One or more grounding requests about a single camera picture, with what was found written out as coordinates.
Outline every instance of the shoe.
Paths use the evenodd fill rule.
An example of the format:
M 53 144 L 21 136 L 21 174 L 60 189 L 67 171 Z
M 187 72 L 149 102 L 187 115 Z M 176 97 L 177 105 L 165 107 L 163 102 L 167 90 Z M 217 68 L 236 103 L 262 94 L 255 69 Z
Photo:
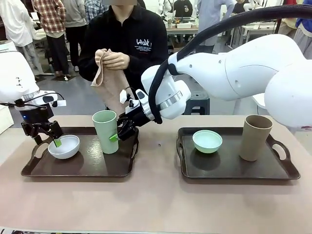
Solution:
M 55 72 L 55 76 L 56 77 L 62 77 L 63 76 L 63 72 L 62 71 L 57 71 L 57 72 Z

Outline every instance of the brown tray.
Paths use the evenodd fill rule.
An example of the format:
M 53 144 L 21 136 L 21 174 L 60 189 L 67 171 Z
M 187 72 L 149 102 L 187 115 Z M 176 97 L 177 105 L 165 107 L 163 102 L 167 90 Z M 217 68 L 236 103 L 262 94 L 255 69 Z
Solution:
M 211 130 L 222 136 L 223 143 L 213 154 L 198 151 L 193 134 L 199 130 Z M 262 155 L 255 162 L 248 162 L 238 155 L 243 128 L 181 128 L 176 148 L 181 161 L 182 174 L 191 179 L 299 179 L 300 174 L 292 164 L 287 147 L 268 136 Z M 286 153 L 281 160 L 273 145 L 280 145 Z
M 36 157 L 39 146 L 33 149 L 30 161 L 23 168 L 22 176 L 66 176 L 66 177 L 115 177 L 128 176 L 133 168 L 139 142 L 138 130 L 134 136 L 126 141 L 119 142 L 116 153 L 106 155 L 97 137 L 94 127 L 64 127 L 65 135 L 76 135 L 80 139 L 80 149 L 69 159 L 56 159 L 46 149 L 42 156 Z M 50 143 L 48 138 L 43 142 Z

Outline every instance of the towel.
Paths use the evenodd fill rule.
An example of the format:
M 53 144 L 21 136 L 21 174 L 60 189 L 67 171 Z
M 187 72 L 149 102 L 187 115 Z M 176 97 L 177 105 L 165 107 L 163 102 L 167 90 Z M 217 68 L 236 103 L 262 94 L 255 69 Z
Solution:
M 119 116 L 125 112 L 127 106 L 126 103 L 120 103 L 119 94 L 123 89 L 129 87 L 129 83 L 122 70 L 110 70 L 103 66 L 103 59 L 112 53 L 110 49 L 96 51 L 95 60 L 98 70 L 91 86 L 95 88 L 96 93 L 102 98 L 105 105 Z

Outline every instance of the cup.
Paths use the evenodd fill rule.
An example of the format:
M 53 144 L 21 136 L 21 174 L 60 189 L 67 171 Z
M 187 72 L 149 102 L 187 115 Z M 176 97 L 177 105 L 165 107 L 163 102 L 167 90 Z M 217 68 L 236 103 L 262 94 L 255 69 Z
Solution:
M 114 111 L 99 111 L 92 116 L 102 151 L 113 154 L 118 150 L 118 141 L 111 142 L 109 138 L 117 133 L 117 115 Z
M 256 161 L 260 156 L 262 147 L 266 144 L 272 127 L 272 121 L 264 116 L 247 116 L 239 150 L 240 157 L 246 161 Z

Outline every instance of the hoodie logo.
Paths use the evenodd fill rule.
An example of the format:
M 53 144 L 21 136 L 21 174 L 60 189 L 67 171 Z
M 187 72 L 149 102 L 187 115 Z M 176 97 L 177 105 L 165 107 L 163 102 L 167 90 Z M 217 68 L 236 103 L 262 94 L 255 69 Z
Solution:
M 136 44 L 135 48 L 140 53 L 148 53 L 152 49 L 152 43 L 148 39 L 136 39 Z

